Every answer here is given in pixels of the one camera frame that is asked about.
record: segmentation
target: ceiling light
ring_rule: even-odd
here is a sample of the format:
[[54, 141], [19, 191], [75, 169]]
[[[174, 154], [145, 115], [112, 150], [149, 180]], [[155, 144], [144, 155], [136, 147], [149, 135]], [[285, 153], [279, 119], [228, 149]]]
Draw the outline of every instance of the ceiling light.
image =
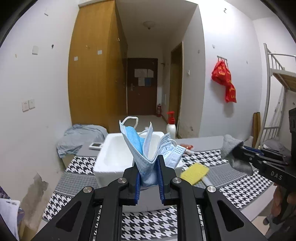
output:
[[146, 21], [146, 22], [143, 22], [143, 25], [150, 30], [152, 27], [155, 26], [155, 22], [153, 22], [153, 21]]

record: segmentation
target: hand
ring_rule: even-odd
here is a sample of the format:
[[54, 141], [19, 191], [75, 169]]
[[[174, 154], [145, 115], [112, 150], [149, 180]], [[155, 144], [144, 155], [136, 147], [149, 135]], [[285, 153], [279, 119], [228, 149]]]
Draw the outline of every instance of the hand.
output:
[[[271, 214], [274, 217], [277, 217], [281, 213], [281, 203], [283, 201], [283, 195], [281, 193], [280, 186], [278, 186], [276, 183], [274, 183], [274, 185], [277, 186], [277, 188], [274, 191], [274, 199], [272, 201]], [[290, 193], [290, 195], [287, 198], [287, 202], [293, 205], [296, 204], [296, 192]]]

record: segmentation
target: yellow sponge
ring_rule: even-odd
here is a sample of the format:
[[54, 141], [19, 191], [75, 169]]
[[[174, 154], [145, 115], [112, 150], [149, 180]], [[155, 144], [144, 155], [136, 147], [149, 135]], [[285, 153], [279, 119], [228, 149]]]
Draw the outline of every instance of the yellow sponge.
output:
[[208, 171], [208, 167], [200, 163], [195, 163], [192, 166], [190, 166], [186, 171], [181, 173], [181, 178], [189, 182], [191, 185], [194, 185], [200, 179], [202, 179]]

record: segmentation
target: device screen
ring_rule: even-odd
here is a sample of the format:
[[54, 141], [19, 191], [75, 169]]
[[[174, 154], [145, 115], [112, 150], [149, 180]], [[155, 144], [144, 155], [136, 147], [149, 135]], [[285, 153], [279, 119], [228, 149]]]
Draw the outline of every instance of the device screen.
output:
[[97, 146], [97, 147], [99, 147], [101, 145], [102, 145], [101, 143], [94, 143], [94, 144], [92, 144], [92, 146]]

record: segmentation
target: white electronic device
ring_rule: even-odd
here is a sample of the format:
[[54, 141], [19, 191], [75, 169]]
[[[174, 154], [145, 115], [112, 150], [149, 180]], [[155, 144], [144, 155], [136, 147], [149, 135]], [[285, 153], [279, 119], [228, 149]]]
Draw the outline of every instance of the white electronic device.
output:
[[89, 145], [89, 149], [101, 150], [103, 147], [103, 142], [93, 142]]

